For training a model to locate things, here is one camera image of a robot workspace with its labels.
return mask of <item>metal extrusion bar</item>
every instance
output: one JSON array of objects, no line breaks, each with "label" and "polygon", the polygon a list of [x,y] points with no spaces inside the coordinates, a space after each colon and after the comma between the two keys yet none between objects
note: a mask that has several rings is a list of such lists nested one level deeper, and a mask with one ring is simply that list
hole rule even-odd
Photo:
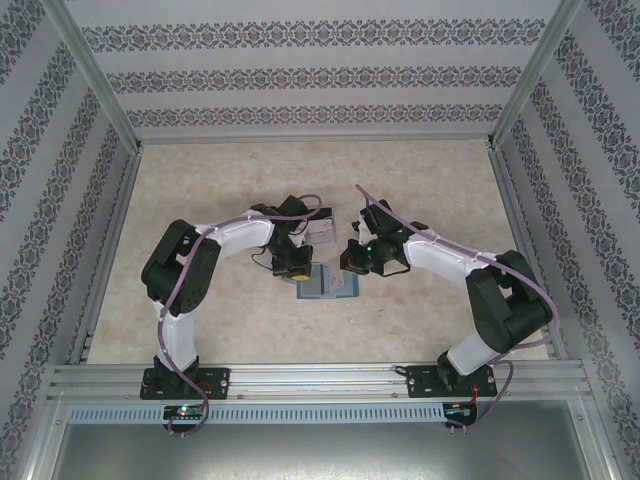
[{"label": "metal extrusion bar", "polygon": [[579,398],[567,402],[573,426],[592,479],[621,479],[595,400]]},{"label": "metal extrusion bar", "polygon": [[95,330],[98,323],[98,316],[100,315],[102,302],[104,301],[104,296],[107,291],[107,283],[109,282],[111,268],[113,267],[113,262],[116,258],[116,251],[118,249],[118,244],[120,243],[120,236],[122,235],[124,221],[129,210],[131,196],[133,195],[133,186],[136,182],[136,178],[138,177],[138,169],[140,168],[143,150],[144,148],[140,147],[127,166],[125,183],[117,200],[115,216],[111,222],[111,227],[105,242],[106,250],[100,259],[100,264],[98,265],[97,281],[91,291],[91,296],[89,297],[89,302],[87,304],[89,308],[87,314],[82,319],[78,332],[78,340],[73,346],[70,363],[80,363],[82,360],[85,360],[82,358],[85,347],[83,339],[86,339],[89,330]]},{"label": "metal extrusion bar", "polygon": [[133,152],[139,144],[136,131],[111,88],[107,76],[100,68],[89,43],[73,18],[67,2],[64,0],[43,0],[42,6],[65,41],[89,86],[98,97],[100,105],[104,108],[109,120],[126,145],[127,151]]},{"label": "metal extrusion bar", "polygon": [[16,478],[23,480],[53,478],[72,408],[62,402],[45,405],[22,476]]},{"label": "metal extrusion bar", "polygon": [[413,140],[474,140],[486,138],[486,133],[379,133],[340,135],[232,135],[183,136],[142,138],[142,145],[180,145],[210,143],[268,143],[268,142],[404,142]]},{"label": "metal extrusion bar", "polygon": [[494,146],[502,145],[504,142],[580,5],[582,5],[581,0],[561,0],[558,3],[556,11],[542,34],[542,38],[540,38],[509,100],[507,100],[495,128],[491,132]]},{"label": "metal extrusion bar", "polygon": [[[514,364],[515,375],[508,394],[504,397],[505,401],[592,397],[591,387],[580,361],[514,361]],[[468,396],[458,399],[411,399],[405,379],[394,372],[396,365],[398,364],[227,365],[231,369],[229,396],[228,400],[220,402],[411,403],[469,399]],[[58,366],[47,400],[66,404],[154,403],[141,400],[138,396],[145,368],[144,365]],[[498,388],[504,384],[507,373],[506,368],[495,368]],[[180,404],[181,401],[155,403],[171,405]]]},{"label": "metal extrusion bar", "polygon": [[541,283],[542,275],[540,274],[540,268],[538,261],[531,245],[531,239],[527,233],[525,227],[524,218],[522,212],[518,208],[518,202],[515,192],[513,190],[513,184],[507,174],[506,165],[502,153],[499,149],[494,149],[491,145],[487,146],[487,152],[489,154],[489,160],[491,161],[491,167],[496,177],[496,183],[498,184],[498,191],[502,198],[502,204],[504,205],[505,213],[507,214],[507,221],[511,228],[511,234],[516,244],[516,248],[527,260],[527,263],[531,266],[536,280]]}]

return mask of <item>enclosure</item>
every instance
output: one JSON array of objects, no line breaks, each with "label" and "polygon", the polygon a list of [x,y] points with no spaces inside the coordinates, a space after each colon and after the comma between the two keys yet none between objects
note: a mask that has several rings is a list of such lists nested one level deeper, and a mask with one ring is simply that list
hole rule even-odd
[{"label": "enclosure", "polygon": [[[637,0],[2,12],[0,478],[640,477]],[[474,328],[463,289],[413,269],[300,300],[242,252],[196,318],[228,397],[168,438],[180,402],[139,398],[158,350],[140,274],[167,226],[316,193],[330,262],[356,183],[455,242],[520,251],[560,334],[509,354],[494,418],[451,436],[446,399],[412,398],[394,368]]]}]

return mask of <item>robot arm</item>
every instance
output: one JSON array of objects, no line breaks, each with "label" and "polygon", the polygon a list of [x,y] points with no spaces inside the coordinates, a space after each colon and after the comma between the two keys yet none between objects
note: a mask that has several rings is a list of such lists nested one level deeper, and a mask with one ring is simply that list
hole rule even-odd
[{"label": "robot arm", "polygon": [[[384,200],[380,203],[389,208]],[[440,238],[426,225],[418,222],[412,225],[436,239]],[[455,389],[461,378],[509,352],[551,321],[548,305],[520,280],[477,258],[462,255],[446,245],[413,233],[376,205],[360,212],[360,220],[354,223],[354,229],[358,231],[360,241],[349,240],[340,259],[343,270],[361,275],[372,271],[388,276],[385,265],[396,260],[406,267],[398,273],[408,272],[412,267],[426,268],[458,286],[466,287],[475,329],[438,358],[438,375],[450,390]],[[534,280],[529,265],[518,252],[480,255]]]},{"label": "robot arm", "polygon": [[[162,318],[162,334],[166,352],[160,348],[154,359],[157,370],[171,377],[172,368],[165,353],[169,354],[182,372],[197,370],[198,356],[194,345],[195,309],[202,303],[209,289],[218,260],[254,247],[265,247],[273,255],[274,276],[304,278],[311,270],[313,247],[295,243],[291,233],[300,221],[270,221],[265,215],[305,215],[309,210],[304,202],[288,197],[280,207],[254,205],[245,212],[247,220],[215,229],[202,241],[184,279],[184,283]],[[160,243],[142,271],[147,294],[154,301],[158,319],[184,265],[179,256],[186,257],[200,235],[211,225],[193,226],[184,220],[169,225]]]}]

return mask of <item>patterned wallpaper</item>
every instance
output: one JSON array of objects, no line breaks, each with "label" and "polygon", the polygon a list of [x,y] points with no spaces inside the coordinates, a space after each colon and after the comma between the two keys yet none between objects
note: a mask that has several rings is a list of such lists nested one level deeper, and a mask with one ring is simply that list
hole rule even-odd
[{"label": "patterned wallpaper", "polygon": [[557,4],[68,3],[143,140],[488,134]]},{"label": "patterned wallpaper", "polygon": [[3,1],[0,479],[77,336],[128,152],[36,0]]},{"label": "patterned wallpaper", "polygon": [[624,478],[640,478],[638,31],[631,2],[585,2],[503,145]]}]

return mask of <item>aluminum frame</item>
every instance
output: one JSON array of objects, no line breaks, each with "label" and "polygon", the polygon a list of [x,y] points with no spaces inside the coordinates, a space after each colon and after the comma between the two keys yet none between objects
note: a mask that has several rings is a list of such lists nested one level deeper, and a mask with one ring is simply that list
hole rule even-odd
[{"label": "aluminum frame", "polygon": [[489,135],[495,146],[502,145],[509,134],[580,5],[582,5],[582,0],[560,0],[547,28],[542,33],[542,38],[536,45],[527,66],[502,109],[496,126]]},{"label": "aluminum frame", "polygon": [[109,283],[109,276],[111,275],[111,268],[116,258],[116,252],[120,243],[120,236],[122,235],[122,229],[124,228],[124,221],[129,211],[129,203],[131,202],[131,196],[133,195],[133,188],[138,177],[138,170],[140,169],[140,162],[142,155],[144,154],[144,147],[136,148],[136,151],[131,155],[133,157],[129,161],[127,166],[127,172],[125,173],[125,183],[118,196],[115,215],[109,228],[109,233],[106,239],[106,249],[104,255],[100,258],[98,265],[97,281],[91,290],[89,300],[87,302],[88,309],[85,316],[82,318],[82,322],[78,329],[78,337],[71,355],[69,357],[69,363],[78,364],[82,358],[82,352],[85,347],[85,341],[89,331],[95,330],[98,324],[98,317],[100,316],[100,310],[102,309],[102,302],[107,292],[107,284]]},{"label": "aluminum frame", "polygon": [[[423,365],[425,363],[401,363]],[[566,401],[590,476],[617,480],[620,472],[604,432],[587,375],[579,360],[514,361],[515,373],[503,401]],[[409,398],[396,363],[226,365],[231,369],[229,398],[220,404],[398,404],[440,403],[468,397]],[[23,475],[25,480],[49,479],[63,444],[75,405],[176,405],[176,401],[139,398],[146,365],[60,365],[53,373],[42,420]],[[498,388],[508,374],[494,368]],[[492,398],[480,398],[481,403]]]},{"label": "aluminum frame", "polygon": [[107,76],[102,71],[82,30],[73,18],[67,2],[65,0],[43,0],[42,6],[60,33],[89,86],[96,94],[120,139],[126,145],[127,152],[135,151],[140,145],[140,138],[122,108]]}]

